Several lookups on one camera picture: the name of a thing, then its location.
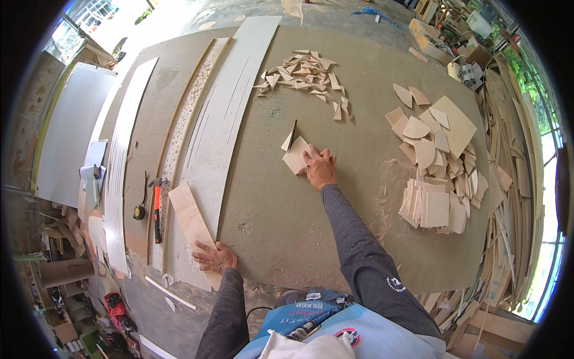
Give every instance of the white plastic strip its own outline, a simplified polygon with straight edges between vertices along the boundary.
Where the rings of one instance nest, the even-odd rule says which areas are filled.
[[[179,183],[189,182],[212,238],[217,235],[227,172],[251,87],[280,20],[281,16],[248,17],[237,30],[207,92],[181,166]],[[174,241],[185,241],[181,230],[177,236]]]
[[[156,66],[157,57],[135,69],[122,106],[119,108],[114,135],[110,145],[110,161],[104,194],[106,242],[110,265],[128,275],[126,245],[123,239],[123,177],[126,172],[127,149],[134,129],[135,117],[149,78]]]
[[[155,285],[160,291],[162,291],[163,293],[166,293],[167,295],[169,295],[170,297],[172,297],[173,299],[177,300],[178,302],[181,302],[181,304],[184,304],[186,306],[188,306],[189,308],[195,310],[195,306],[193,304],[191,304],[190,302],[186,301],[185,299],[178,297],[177,295],[168,292],[167,289],[165,289],[164,287],[162,287],[159,283],[156,283],[153,281],[153,279],[151,279],[148,276],[145,276],[145,280],[147,280],[148,282],[152,283],[153,285]]]
[[[151,340],[147,339],[142,334],[139,335],[139,342],[149,350],[153,351],[155,354],[162,357],[163,359],[177,359],[177,357],[174,357],[173,355],[166,352],[164,349],[155,345],[154,343],[151,342]]]

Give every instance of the logo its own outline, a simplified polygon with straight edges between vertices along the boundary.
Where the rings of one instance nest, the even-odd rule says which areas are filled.
[[[343,337],[343,333],[349,333],[350,337],[349,337],[349,344],[351,345],[351,348],[356,347],[357,345],[359,345],[360,343],[360,335],[359,333],[357,333],[357,331],[355,330],[355,328],[345,328],[345,329],[341,329],[339,330],[337,333],[335,333],[335,336],[337,338],[342,338]]]
[[[396,278],[389,279],[389,277],[387,277],[387,284],[395,292],[402,292],[402,291],[406,290],[406,287],[404,285],[402,285],[402,283],[399,282],[398,279],[396,279]]]

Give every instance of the wood offcut pile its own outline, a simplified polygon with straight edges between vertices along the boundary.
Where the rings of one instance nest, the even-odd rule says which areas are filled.
[[[413,98],[419,106],[431,104],[414,87],[393,87],[409,108]],[[476,169],[476,153],[470,143],[476,127],[445,96],[418,118],[407,118],[400,107],[385,117],[403,141],[400,150],[417,166],[417,178],[407,181],[399,215],[415,228],[461,234],[471,205],[479,209],[488,189],[488,180]]]
[[[273,91],[276,84],[286,85],[294,90],[310,91],[309,93],[328,103],[332,101],[335,115],[334,121],[341,121],[343,114],[347,114],[349,120],[355,115],[349,111],[349,100],[346,97],[345,88],[338,82],[333,72],[329,72],[331,65],[336,62],[324,59],[316,51],[294,50],[291,55],[283,60],[283,66],[277,66],[269,71],[263,71],[262,84],[253,86],[259,89],[257,97],[267,97],[268,91]],[[341,100],[337,102],[327,90],[331,86],[333,91],[341,91]]]
[[[520,352],[536,327],[512,311],[528,298],[542,241],[540,134],[530,98],[522,96],[502,57],[494,58],[485,79],[478,96],[486,119],[490,189],[483,260],[472,286],[417,296],[439,326],[447,350],[460,358],[478,351],[508,358],[499,349]],[[428,192],[428,185],[418,181],[409,182],[421,194]]]

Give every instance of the tool on bench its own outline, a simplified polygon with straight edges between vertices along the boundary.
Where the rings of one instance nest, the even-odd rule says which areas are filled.
[[[156,244],[161,243],[160,234],[160,188],[162,184],[168,182],[165,178],[156,178],[152,180],[148,187],[153,186],[153,221],[154,227],[156,228]]]
[[[287,147],[287,153],[291,151],[291,146],[295,140],[295,128],[297,128],[297,120],[295,120],[295,125],[293,126],[293,132],[291,132],[291,139],[289,140],[289,146]]]
[[[143,185],[143,200],[142,200],[142,204],[137,205],[134,208],[134,219],[136,221],[141,221],[144,217],[145,217],[145,200],[148,197],[148,172],[144,171],[143,172],[145,175],[145,184]]]

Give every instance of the fingers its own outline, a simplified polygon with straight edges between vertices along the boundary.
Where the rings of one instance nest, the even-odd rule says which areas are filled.
[[[311,162],[313,161],[313,158],[311,158],[311,156],[309,155],[309,153],[307,151],[303,151],[302,155],[303,155],[303,161],[305,161],[305,163],[310,165]]]
[[[227,249],[227,247],[225,246],[225,244],[221,243],[221,241],[215,242],[215,246],[216,246],[217,249],[219,249],[219,250]]]
[[[207,253],[211,253],[211,251],[213,250],[212,248],[210,248],[209,246],[207,246],[207,244],[203,244],[201,242],[194,242],[196,246],[198,246],[200,249],[205,250]]]
[[[305,166],[301,169],[299,169],[299,171],[297,171],[298,175],[303,175],[303,174],[307,174],[309,172],[309,167]]]
[[[331,151],[329,151],[328,148],[325,148],[322,152],[321,152],[321,157],[323,157],[324,159],[328,159],[329,156],[331,154]]]
[[[309,144],[309,149],[311,150],[311,156],[314,159],[318,159],[320,157],[319,152],[317,152],[317,148],[312,144]]]
[[[191,256],[194,258],[199,258],[199,259],[203,259],[203,260],[208,260],[210,258],[207,254],[199,253],[199,252],[192,252]]]
[[[210,263],[208,260],[199,259],[197,257],[194,257],[193,260],[196,261],[197,263],[201,263],[201,264],[209,264]]]

